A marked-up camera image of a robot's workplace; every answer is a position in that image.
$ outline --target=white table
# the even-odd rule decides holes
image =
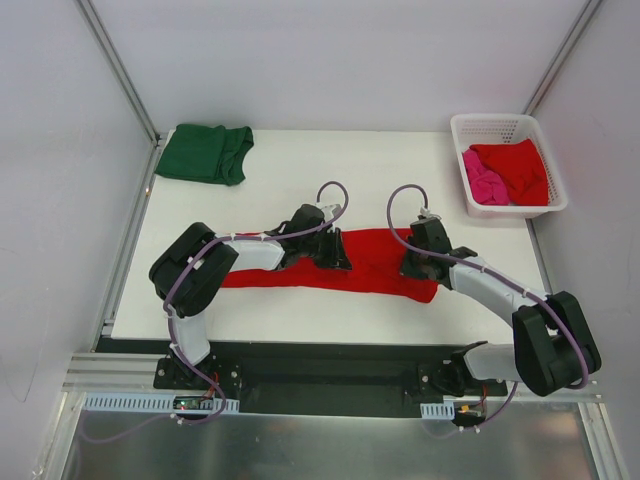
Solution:
[[[115,319],[113,338],[168,339],[149,268],[193,222],[219,233],[260,231],[313,203],[318,187],[339,180],[351,195],[343,230],[385,227],[389,194],[423,185],[454,246],[476,250],[508,275],[542,288],[524,220],[467,216],[450,134],[256,131],[235,187],[157,177]],[[341,202],[331,187],[325,202]],[[417,192],[403,193],[394,223],[419,213]],[[322,343],[468,344],[511,342],[511,329],[483,306],[441,287],[430,304],[380,294],[313,288],[221,289],[206,310],[210,340]]]

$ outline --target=folded red cloth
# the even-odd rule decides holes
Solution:
[[[402,238],[411,230],[398,229]],[[387,228],[342,232],[342,240],[353,270],[325,270],[310,258],[301,258],[294,266],[279,271],[243,270],[231,272],[223,288],[239,287],[315,287],[347,292],[386,293],[428,303],[438,284],[400,275],[405,248]]]
[[[531,140],[504,145],[471,145],[480,162],[493,170],[518,205],[548,205],[549,181],[544,164]]]

